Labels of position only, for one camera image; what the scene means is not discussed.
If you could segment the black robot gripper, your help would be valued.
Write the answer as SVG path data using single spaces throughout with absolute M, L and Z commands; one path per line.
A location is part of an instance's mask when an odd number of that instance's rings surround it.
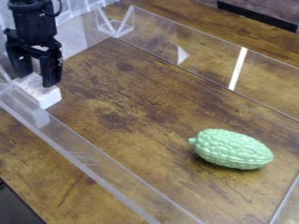
M 21 79 L 33 72 L 32 58 L 40 57 L 41 84 L 45 88 L 61 81 L 61 43 L 55 39 L 57 28 L 55 18 L 61 14 L 53 9 L 52 0 L 8 0 L 15 28 L 5 28 L 5 50 Z

